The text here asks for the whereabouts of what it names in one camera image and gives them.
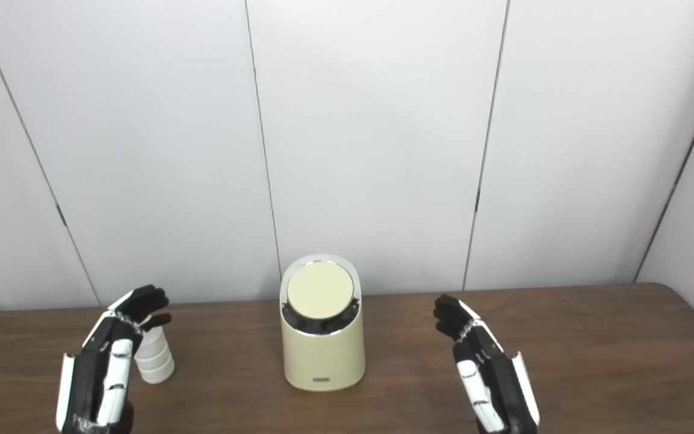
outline circular top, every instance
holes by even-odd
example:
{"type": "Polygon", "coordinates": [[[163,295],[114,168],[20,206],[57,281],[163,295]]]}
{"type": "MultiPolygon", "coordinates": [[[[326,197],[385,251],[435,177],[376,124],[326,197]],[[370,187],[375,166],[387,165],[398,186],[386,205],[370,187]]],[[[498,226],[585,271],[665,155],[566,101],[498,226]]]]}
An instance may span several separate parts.
{"type": "Polygon", "coordinates": [[[307,318],[331,318],[349,305],[352,290],[352,277],[339,264],[308,263],[289,280],[289,302],[307,318]]]}

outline wooden table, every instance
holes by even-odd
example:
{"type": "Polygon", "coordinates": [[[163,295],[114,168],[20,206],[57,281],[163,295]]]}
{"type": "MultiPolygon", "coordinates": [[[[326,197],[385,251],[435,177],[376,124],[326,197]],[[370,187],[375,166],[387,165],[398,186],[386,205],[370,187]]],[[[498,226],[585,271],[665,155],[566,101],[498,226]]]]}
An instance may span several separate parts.
{"type": "MultiPolygon", "coordinates": [[[[694,311],[655,284],[455,293],[520,349],[547,434],[694,433],[694,311]]],[[[366,297],[367,371],[341,392],[301,392],[282,373],[276,301],[169,308],[176,373],[131,376],[133,432],[476,432],[435,332],[436,294],[366,297]]],[[[61,353],[99,309],[0,313],[0,432],[52,433],[61,353]]]]}

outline cream cylindrical device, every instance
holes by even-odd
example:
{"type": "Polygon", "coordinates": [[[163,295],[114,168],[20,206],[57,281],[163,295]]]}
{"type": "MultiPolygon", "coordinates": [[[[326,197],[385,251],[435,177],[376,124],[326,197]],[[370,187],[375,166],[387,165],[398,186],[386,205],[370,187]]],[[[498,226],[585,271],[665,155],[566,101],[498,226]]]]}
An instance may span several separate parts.
{"type": "Polygon", "coordinates": [[[355,267],[336,255],[305,256],[280,288],[286,379],[317,392],[354,385],[366,371],[363,297],[355,267]]]}

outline robotic hand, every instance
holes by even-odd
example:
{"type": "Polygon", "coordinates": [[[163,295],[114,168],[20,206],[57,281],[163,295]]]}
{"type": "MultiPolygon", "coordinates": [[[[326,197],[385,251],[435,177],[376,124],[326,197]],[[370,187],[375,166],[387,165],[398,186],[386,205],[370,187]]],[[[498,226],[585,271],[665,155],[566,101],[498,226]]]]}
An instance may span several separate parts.
{"type": "Polygon", "coordinates": [[[438,332],[454,339],[454,360],[482,434],[536,434],[540,412],[521,353],[505,353],[477,313],[454,297],[436,300],[438,332]]]}
{"type": "Polygon", "coordinates": [[[79,355],[64,354],[55,425],[63,434],[127,434],[133,407],[127,402],[130,361],[143,333],[170,322],[162,288],[146,285],[116,300],[101,314],[79,355]]]}

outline stacked white cup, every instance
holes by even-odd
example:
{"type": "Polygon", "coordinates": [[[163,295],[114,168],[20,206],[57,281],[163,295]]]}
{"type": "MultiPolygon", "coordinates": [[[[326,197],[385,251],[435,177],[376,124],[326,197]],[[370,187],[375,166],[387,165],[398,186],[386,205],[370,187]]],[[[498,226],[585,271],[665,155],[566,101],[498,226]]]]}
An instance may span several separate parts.
{"type": "Polygon", "coordinates": [[[143,334],[143,341],[135,356],[136,365],[144,382],[152,385],[164,382],[176,368],[162,327],[154,327],[143,334]]]}

